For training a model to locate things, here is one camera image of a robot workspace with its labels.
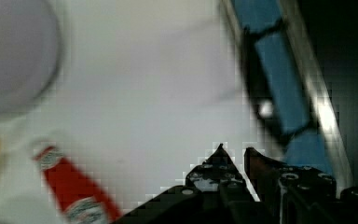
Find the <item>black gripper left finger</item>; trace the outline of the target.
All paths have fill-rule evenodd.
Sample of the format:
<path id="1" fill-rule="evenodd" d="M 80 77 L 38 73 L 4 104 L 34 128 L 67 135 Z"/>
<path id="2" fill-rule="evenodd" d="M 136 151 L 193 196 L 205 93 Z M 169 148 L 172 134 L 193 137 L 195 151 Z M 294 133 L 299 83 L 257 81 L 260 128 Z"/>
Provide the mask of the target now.
<path id="1" fill-rule="evenodd" d="M 221 143 L 216 151 L 186 175 L 186 185 L 201 192 L 217 192 L 226 182 L 243 183 L 244 178 Z"/>

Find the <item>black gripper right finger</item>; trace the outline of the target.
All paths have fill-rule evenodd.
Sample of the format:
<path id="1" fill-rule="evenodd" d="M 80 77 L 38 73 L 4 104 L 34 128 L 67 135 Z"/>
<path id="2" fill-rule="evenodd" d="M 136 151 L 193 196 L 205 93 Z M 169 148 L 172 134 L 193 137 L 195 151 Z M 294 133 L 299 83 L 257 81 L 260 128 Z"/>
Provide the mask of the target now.
<path id="1" fill-rule="evenodd" d="M 311 198 L 333 199 L 337 182 L 331 175 L 310 166 L 293 166 L 264 156 L 253 147 L 244 153 L 245 173 L 260 200 L 275 203 L 289 187 L 302 187 Z"/>

